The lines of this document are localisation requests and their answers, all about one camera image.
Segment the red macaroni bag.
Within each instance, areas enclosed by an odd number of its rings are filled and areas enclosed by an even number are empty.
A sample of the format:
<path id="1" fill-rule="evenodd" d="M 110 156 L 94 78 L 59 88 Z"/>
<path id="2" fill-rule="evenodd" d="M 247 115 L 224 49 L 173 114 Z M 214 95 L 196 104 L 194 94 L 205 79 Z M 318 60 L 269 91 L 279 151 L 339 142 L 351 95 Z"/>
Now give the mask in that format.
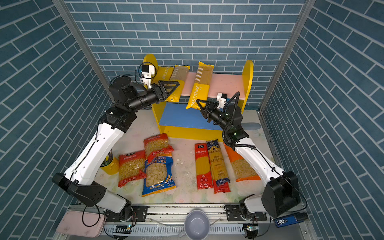
<path id="1" fill-rule="evenodd" d="M 146 157 L 149 157 L 152 152 L 162 150 L 169 145 L 169 138 L 167 134 L 160 134 L 149 137 L 144 140 L 144 147 Z"/>
<path id="2" fill-rule="evenodd" d="M 131 181 L 147 177 L 145 173 L 145 160 L 146 153 L 144 150 L 119 156 L 119 188 L 122 188 Z"/>

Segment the blue-top Moli pasta bag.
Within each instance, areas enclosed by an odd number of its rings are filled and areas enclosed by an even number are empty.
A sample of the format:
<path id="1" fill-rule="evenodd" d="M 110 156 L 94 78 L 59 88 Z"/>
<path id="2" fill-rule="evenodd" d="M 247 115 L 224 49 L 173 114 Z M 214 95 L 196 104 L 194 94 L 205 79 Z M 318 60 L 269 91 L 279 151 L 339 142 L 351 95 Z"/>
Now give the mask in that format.
<path id="1" fill-rule="evenodd" d="M 208 141 L 207 148 L 211 161 L 211 172 L 216 185 L 221 186 L 225 183 L 230 183 L 227 168 L 218 140 Z"/>

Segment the grey oval case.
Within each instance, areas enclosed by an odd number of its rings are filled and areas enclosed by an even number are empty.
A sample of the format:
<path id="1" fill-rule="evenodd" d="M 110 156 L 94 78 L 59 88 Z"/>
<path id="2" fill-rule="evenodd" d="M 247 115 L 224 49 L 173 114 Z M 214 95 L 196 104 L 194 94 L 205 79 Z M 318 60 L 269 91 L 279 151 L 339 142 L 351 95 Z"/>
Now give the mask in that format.
<path id="1" fill-rule="evenodd" d="M 244 130 L 259 130 L 262 128 L 260 123 L 242 123 Z"/>

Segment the grey bowl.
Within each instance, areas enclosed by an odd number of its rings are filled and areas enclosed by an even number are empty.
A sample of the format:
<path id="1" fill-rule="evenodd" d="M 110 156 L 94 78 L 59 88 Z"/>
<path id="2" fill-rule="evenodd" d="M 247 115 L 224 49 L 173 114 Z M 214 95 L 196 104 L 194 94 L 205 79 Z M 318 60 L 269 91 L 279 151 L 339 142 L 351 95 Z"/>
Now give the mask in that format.
<path id="1" fill-rule="evenodd" d="M 188 213 L 184 229 L 178 234 L 179 238 L 187 236 L 190 240 L 204 240 L 210 232 L 210 220 L 202 210 L 192 210 Z"/>

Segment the orange pasta bag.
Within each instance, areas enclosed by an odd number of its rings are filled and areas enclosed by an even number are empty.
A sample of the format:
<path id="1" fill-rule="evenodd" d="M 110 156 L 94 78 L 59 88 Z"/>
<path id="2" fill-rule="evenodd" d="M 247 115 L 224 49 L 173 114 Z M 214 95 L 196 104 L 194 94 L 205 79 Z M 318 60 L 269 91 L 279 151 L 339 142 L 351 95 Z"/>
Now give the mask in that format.
<path id="1" fill-rule="evenodd" d="M 224 145 L 235 173 L 236 181 L 259 181 L 261 178 L 249 163 L 227 145 Z"/>

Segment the blue shell pasta bag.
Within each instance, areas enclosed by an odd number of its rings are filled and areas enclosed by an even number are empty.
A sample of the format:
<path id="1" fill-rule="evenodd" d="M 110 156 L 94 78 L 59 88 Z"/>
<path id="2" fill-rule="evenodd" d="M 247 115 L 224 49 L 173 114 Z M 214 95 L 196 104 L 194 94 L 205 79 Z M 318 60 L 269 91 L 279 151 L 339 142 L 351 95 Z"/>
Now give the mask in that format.
<path id="1" fill-rule="evenodd" d="M 142 196 L 162 193 L 176 188 L 172 175 L 174 151 L 172 146 L 152 152 L 145 161 L 144 186 Z"/>

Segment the red macaroni bag upper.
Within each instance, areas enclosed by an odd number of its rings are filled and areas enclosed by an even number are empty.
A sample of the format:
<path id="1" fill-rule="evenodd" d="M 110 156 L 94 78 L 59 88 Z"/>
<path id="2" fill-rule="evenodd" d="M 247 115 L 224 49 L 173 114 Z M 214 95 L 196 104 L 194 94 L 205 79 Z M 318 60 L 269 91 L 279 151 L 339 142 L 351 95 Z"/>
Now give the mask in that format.
<path id="1" fill-rule="evenodd" d="M 167 134 L 160 134 L 149 137 L 144 140 L 144 147 L 146 157 L 149 157 L 152 152 L 162 150 L 169 145 L 169 138 Z"/>

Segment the yellow pen cup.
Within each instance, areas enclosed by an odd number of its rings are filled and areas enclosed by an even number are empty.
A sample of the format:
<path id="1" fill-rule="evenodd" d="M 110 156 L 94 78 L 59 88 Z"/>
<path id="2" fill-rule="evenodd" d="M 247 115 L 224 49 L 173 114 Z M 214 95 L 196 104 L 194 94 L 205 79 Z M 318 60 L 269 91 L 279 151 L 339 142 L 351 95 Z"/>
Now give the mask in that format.
<path id="1" fill-rule="evenodd" d="M 114 175 L 119 172 L 119 160 L 114 156 L 112 151 L 108 153 L 100 169 L 108 175 Z"/>

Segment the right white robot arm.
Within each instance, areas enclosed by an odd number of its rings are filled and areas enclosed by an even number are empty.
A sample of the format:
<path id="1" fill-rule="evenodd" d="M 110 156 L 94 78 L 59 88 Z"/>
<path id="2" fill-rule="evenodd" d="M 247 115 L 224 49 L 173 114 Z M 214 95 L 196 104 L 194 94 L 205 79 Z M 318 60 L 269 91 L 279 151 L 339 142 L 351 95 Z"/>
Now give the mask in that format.
<path id="1" fill-rule="evenodd" d="M 224 144 L 242 156 L 263 181 L 261 196 L 252 195 L 240 201 L 243 216 L 267 212 L 277 218 L 300 203 L 297 175 L 277 166 L 256 147 L 241 125 L 243 116 L 239 106 L 230 105 L 222 112 L 216 102 L 197 100 L 197 104 L 203 117 L 223 130 Z"/>

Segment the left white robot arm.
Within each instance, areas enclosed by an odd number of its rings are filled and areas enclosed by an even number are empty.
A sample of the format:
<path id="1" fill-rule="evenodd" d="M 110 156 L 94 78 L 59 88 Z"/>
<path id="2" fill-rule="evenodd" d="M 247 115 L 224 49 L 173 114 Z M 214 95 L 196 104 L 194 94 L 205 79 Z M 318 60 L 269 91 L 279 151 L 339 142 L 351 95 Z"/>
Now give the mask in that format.
<path id="1" fill-rule="evenodd" d="M 53 183 L 87 207 L 103 208 L 118 221 L 131 220 L 132 203 L 96 183 L 96 174 L 137 118 L 136 113 L 164 102 L 179 86 L 177 81 L 158 81 L 146 88 L 132 82 L 129 76 L 115 77 L 109 85 L 114 104 L 99 119 L 95 136 L 74 163 L 64 173 L 54 174 Z"/>

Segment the yellow shelf unit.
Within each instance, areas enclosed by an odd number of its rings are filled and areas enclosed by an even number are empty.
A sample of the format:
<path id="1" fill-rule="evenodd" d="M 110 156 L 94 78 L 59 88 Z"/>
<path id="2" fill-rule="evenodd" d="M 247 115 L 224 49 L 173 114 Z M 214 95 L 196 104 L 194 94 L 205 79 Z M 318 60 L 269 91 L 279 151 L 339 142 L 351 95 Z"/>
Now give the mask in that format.
<path id="1" fill-rule="evenodd" d="M 241 75 L 213 74 L 208 98 L 215 100 L 219 93 L 231 98 L 239 92 L 238 106 L 244 111 L 254 75 L 253 61 L 247 60 L 241 69 Z M 180 103 L 162 102 L 154 104 L 152 111 L 160 133 L 165 133 L 168 137 L 199 141 L 223 140 L 222 129 L 213 122 L 208 123 L 199 110 L 187 110 L 186 105 Z"/>

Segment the yellow spaghetti bag long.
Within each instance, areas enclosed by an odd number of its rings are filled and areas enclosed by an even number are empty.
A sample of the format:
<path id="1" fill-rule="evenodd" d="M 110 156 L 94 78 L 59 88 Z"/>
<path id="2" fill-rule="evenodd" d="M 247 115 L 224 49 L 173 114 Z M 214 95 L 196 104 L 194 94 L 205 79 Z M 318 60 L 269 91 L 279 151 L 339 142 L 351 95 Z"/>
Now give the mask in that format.
<path id="1" fill-rule="evenodd" d="M 166 84 L 166 87 L 171 88 L 173 92 L 166 99 L 166 102 L 178 103 L 180 101 L 182 91 L 189 74 L 190 66 L 175 65 L 173 73 L 170 78 L 170 84 Z"/>

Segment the blue handheld device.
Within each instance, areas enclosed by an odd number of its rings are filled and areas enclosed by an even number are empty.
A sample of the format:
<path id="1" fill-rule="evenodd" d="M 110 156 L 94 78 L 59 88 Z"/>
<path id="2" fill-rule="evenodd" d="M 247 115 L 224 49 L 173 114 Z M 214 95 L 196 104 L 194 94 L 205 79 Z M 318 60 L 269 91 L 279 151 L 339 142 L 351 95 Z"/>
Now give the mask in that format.
<path id="1" fill-rule="evenodd" d="M 277 228 L 286 227 L 294 224 L 299 224 L 308 219 L 308 214 L 305 212 L 294 213 L 274 219 Z"/>

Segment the pink tray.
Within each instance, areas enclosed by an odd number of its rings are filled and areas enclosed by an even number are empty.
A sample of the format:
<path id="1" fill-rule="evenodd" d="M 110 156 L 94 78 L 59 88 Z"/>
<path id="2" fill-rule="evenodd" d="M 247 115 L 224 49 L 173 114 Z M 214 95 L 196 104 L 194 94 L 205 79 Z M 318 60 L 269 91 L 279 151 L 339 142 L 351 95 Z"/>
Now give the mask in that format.
<path id="1" fill-rule="evenodd" d="M 102 214 L 67 211 L 57 227 L 57 232 L 69 236 L 86 238 L 98 237 L 105 223 Z"/>

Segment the red macaroni bag lower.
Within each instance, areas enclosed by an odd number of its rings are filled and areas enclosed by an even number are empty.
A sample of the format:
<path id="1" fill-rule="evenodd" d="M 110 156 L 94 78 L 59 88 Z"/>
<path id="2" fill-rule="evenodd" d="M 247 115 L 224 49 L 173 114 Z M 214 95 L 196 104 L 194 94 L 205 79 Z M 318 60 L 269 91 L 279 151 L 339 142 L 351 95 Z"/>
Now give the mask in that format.
<path id="1" fill-rule="evenodd" d="M 119 188 L 122 188 L 131 181 L 147 177 L 145 173 L 145 160 L 146 153 L 144 150 L 119 156 Z"/>

